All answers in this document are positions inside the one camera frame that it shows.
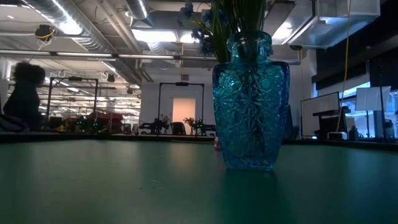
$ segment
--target ceiling duct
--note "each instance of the ceiling duct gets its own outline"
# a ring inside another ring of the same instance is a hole
[[[272,36],[274,44],[328,48],[380,16],[380,0],[296,0],[296,6]]]
[[[73,41],[89,52],[116,53],[114,47],[103,37],[91,21],[71,0],[23,0],[28,6],[41,14],[57,29],[68,35],[84,35],[90,38]],[[114,72],[118,72],[129,83],[140,84],[142,78],[128,67],[125,61],[117,58],[115,61],[104,62]]]
[[[150,27],[153,27],[152,21],[149,18],[149,7],[146,0],[126,0],[127,8],[130,15],[137,20],[140,20]]]

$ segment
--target yellow cable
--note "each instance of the yellow cable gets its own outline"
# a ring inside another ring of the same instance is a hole
[[[337,122],[337,129],[338,132],[340,128],[340,120],[341,120],[341,112],[343,111],[343,98],[344,98],[344,90],[346,88],[346,81],[347,81],[347,73],[348,73],[348,49],[349,49],[349,26],[350,26],[350,17],[351,17],[351,3],[352,0],[349,0],[348,6],[348,21],[347,21],[347,42],[346,42],[346,60],[345,60],[345,70],[344,70],[344,82],[343,82],[343,92],[341,94],[341,103],[340,103],[340,112],[338,115],[338,122]]]

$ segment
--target vase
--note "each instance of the vase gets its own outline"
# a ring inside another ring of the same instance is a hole
[[[223,159],[228,168],[273,170],[284,136],[289,66],[267,59],[265,32],[228,39],[231,62],[213,69],[213,101]]]

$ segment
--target doorway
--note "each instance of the doorway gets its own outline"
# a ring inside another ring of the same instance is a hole
[[[184,123],[185,118],[195,119],[196,99],[194,98],[173,98],[173,117],[172,122],[182,122],[185,132],[190,134],[191,127]]]

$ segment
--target white panel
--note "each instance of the white panel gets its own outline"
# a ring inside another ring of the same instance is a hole
[[[338,110],[340,108],[338,93],[319,96],[301,102],[302,136],[314,136],[314,131],[319,130],[319,120],[314,113]]]

